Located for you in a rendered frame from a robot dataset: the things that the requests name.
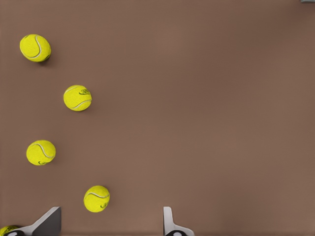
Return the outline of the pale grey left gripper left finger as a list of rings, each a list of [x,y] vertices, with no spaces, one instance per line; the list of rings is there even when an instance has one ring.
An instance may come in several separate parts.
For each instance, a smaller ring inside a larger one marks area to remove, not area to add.
[[[61,207],[54,206],[32,225],[14,229],[4,236],[59,236],[62,228]]]

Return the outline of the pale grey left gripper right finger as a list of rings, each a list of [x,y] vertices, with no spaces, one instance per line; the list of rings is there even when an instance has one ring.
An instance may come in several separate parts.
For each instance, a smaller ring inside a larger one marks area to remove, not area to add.
[[[163,235],[164,236],[195,236],[194,232],[173,221],[172,209],[169,206],[163,207]]]

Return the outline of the yellow tennis ball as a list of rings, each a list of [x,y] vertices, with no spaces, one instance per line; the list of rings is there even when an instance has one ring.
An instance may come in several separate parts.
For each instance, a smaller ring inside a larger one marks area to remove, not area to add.
[[[43,36],[28,34],[20,41],[20,51],[30,61],[43,62],[50,57],[51,46]]]
[[[91,105],[92,95],[86,87],[73,85],[64,92],[63,101],[69,109],[83,111]]]
[[[6,233],[8,233],[14,229],[18,229],[18,228],[19,228],[19,226],[15,226],[15,225],[5,226],[5,227],[0,229],[0,236],[4,236]]]
[[[90,212],[101,212],[109,204],[110,193],[108,189],[101,185],[96,185],[87,190],[83,202]]]
[[[26,156],[33,165],[45,165],[55,158],[56,148],[50,141],[38,140],[28,146]]]

